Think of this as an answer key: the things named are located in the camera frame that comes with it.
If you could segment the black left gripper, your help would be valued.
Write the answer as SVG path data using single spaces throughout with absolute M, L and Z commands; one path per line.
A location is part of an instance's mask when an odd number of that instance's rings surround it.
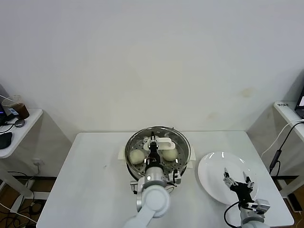
M 161 159 L 158 154 L 157 137 L 151 132 L 151 141 L 148 144 L 150 153 L 147 158 L 147 167 L 161 167 Z

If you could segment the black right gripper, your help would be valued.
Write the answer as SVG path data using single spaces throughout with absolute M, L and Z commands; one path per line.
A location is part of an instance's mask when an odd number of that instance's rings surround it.
M 251 192 L 253 191 L 254 182 L 251 181 L 250 177 L 243 172 L 245 183 L 235 182 L 229 175 L 227 168 L 224 168 L 224 183 L 228 188 L 235 192 L 239 202 L 254 202 L 251 198 Z

